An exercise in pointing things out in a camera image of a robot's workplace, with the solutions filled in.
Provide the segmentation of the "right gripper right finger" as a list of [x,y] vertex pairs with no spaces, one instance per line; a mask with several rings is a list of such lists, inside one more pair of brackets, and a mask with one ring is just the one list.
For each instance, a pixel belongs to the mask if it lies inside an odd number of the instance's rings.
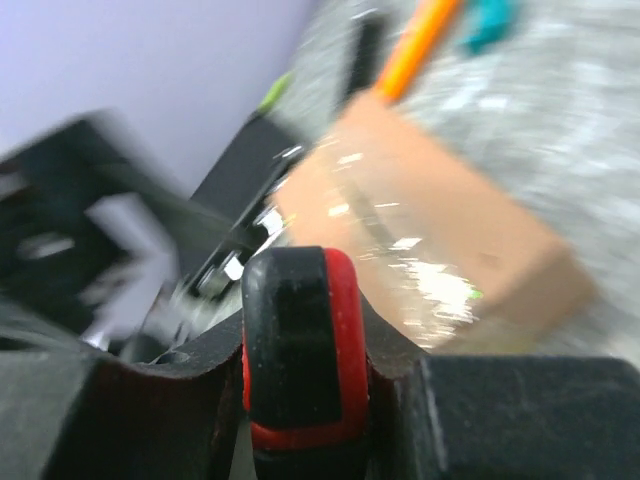
[[639,374],[611,357],[432,355],[362,307],[371,479],[635,479]]

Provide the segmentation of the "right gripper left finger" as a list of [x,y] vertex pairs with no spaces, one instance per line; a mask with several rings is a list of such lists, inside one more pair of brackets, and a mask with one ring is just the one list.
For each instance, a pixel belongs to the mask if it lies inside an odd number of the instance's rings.
[[239,315],[129,364],[79,345],[1,355],[5,479],[225,479],[241,403]]

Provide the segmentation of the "red black utility knife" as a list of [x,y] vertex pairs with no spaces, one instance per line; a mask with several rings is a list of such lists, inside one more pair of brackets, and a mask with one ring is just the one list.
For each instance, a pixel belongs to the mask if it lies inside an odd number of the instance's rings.
[[241,290],[257,477],[364,478],[369,383],[352,261],[333,248],[271,248],[245,266]]

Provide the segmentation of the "brown cardboard express box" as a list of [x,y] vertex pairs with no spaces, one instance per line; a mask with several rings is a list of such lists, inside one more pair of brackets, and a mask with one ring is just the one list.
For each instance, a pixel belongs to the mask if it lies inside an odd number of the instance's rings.
[[273,201],[293,243],[344,251],[373,309],[432,352],[529,352],[595,293],[564,240],[371,93]]

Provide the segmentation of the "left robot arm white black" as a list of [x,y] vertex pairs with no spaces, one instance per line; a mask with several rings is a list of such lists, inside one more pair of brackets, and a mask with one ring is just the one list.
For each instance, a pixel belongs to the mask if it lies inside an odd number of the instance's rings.
[[75,336],[118,288],[117,273],[136,259],[88,211],[134,194],[179,246],[223,240],[253,249],[256,234],[238,219],[177,193],[135,157],[102,112],[77,116],[1,158],[1,289],[13,301]]

